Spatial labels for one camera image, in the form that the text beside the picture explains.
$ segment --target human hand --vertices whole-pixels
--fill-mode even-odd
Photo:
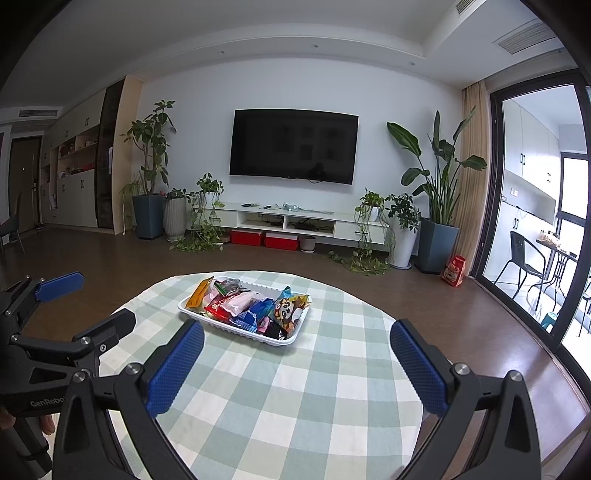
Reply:
[[[12,428],[15,420],[3,406],[0,406],[0,430]],[[53,422],[51,415],[42,415],[39,417],[39,426],[45,435],[52,435],[56,431],[56,424]]]

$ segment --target blue snack package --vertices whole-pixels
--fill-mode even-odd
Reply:
[[[256,333],[258,321],[268,315],[275,303],[271,299],[260,300],[252,307],[230,319],[231,324],[238,328]]]

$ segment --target blue planter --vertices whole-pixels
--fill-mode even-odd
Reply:
[[[162,235],[164,198],[162,195],[136,195],[132,198],[135,212],[135,234],[152,240]]]
[[[454,226],[421,221],[421,234],[418,239],[416,267],[423,273],[441,274],[445,268],[459,229]]]

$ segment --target air vent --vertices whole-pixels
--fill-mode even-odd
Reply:
[[[458,15],[462,15],[464,13],[464,10],[466,8],[468,8],[470,5],[472,5],[476,0],[460,0],[457,4],[456,4],[456,10],[457,10],[457,14]]]
[[[556,35],[550,30],[550,27],[535,19],[509,32],[495,43],[511,55],[515,55],[526,48],[533,47],[551,38],[556,38]]]
[[[26,116],[57,116],[57,110],[21,110],[18,116],[19,118]]]

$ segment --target curtain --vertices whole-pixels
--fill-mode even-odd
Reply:
[[[462,132],[460,160],[464,160],[470,155],[478,155],[484,158],[489,166],[484,171],[460,168],[458,175],[457,193],[459,199],[452,224],[457,226],[460,231],[453,255],[461,255],[466,259],[465,272],[468,273],[472,268],[480,239],[491,164],[491,115],[484,80],[462,90],[462,104],[463,118],[468,116],[473,106],[476,106],[476,113]]]

